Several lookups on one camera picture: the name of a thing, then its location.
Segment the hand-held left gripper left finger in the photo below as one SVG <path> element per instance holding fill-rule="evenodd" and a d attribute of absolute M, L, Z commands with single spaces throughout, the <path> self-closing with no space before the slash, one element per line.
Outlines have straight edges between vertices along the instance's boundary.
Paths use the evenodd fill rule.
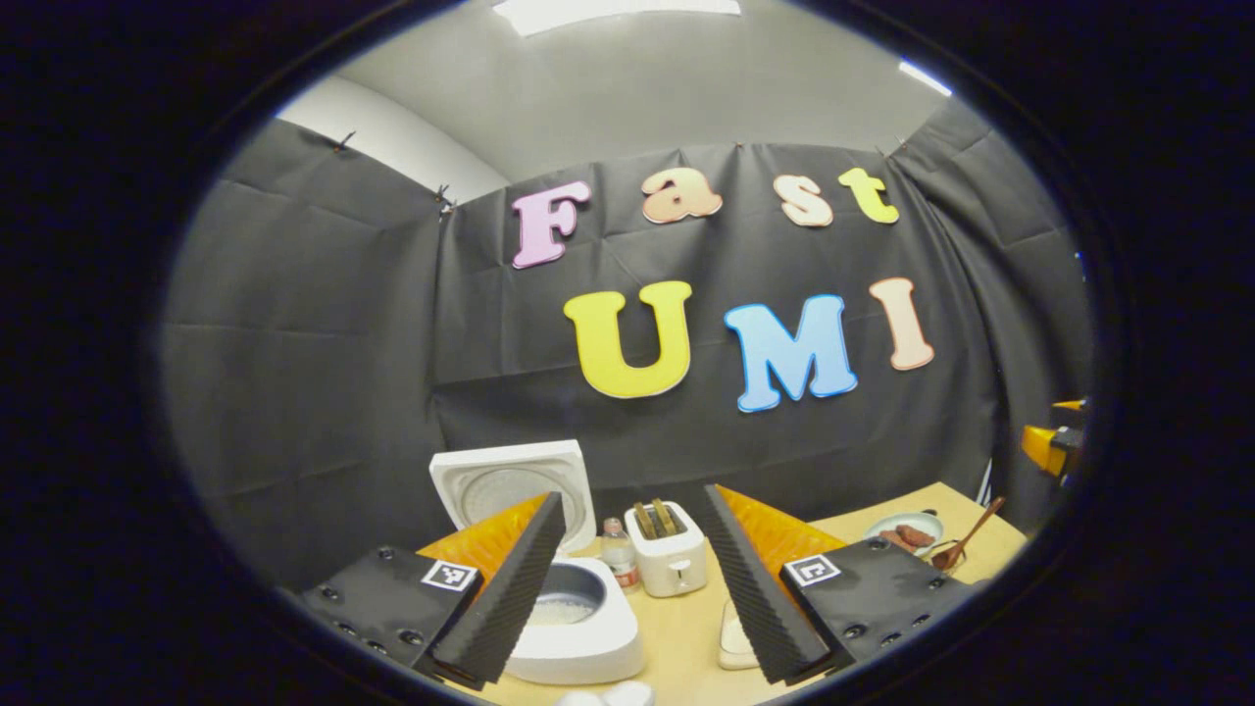
<path fill-rule="evenodd" d="M 566 532 L 541 493 L 420 551 L 378 545 L 295 599 L 315 619 L 427 678 L 496 682 Z"/>

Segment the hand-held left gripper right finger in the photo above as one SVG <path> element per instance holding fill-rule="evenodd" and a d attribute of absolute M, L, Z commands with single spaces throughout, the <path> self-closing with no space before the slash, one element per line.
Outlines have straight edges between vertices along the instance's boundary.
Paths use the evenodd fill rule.
<path fill-rule="evenodd" d="M 847 544 L 722 485 L 702 528 L 771 683 L 875 660 L 976 594 L 884 537 Z"/>

